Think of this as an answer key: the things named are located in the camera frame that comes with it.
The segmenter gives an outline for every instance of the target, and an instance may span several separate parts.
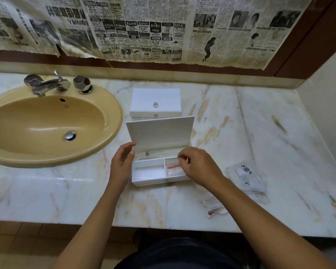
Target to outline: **sink basin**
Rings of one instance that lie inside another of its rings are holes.
[[[27,86],[0,95],[0,164],[51,167],[106,147],[118,134],[123,111],[107,90],[80,94],[71,85],[38,98]]]

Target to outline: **hand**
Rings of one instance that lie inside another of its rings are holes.
[[[132,177],[132,162],[135,154],[132,147],[136,144],[136,142],[128,142],[118,148],[111,161],[110,179],[107,188],[114,188],[120,193],[124,190]]]
[[[185,174],[205,188],[224,178],[218,165],[203,149],[188,147],[179,152],[178,159]]]

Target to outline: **white wall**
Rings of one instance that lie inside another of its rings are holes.
[[[297,92],[336,159],[336,53]]]

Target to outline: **left hand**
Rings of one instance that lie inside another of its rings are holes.
[[[124,190],[132,177],[132,162],[135,154],[132,147],[136,144],[136,142],[128,142],[118,148],[111,161],[110,179],[107,188],[114,188],[120,193]]]

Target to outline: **countertop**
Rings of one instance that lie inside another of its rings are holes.
[[[0,93],[23,74],[0,73]],[[250,158],[267,175],[268,212],[303,236],[336,237],[336,164],[293,90],[178,82],[91,79],[121,103],[125,121],[134,87],[181,89],[182,115],[195,115],[192,145],[225,168]],[[124,125],[103,151],[41,169],[0,165],[0,220],[82,224],[108,183],[110,160],[130,141]],[[192,181],[135,187],[117,205],[114,226],[240,232],[229,214],[207,217]]]

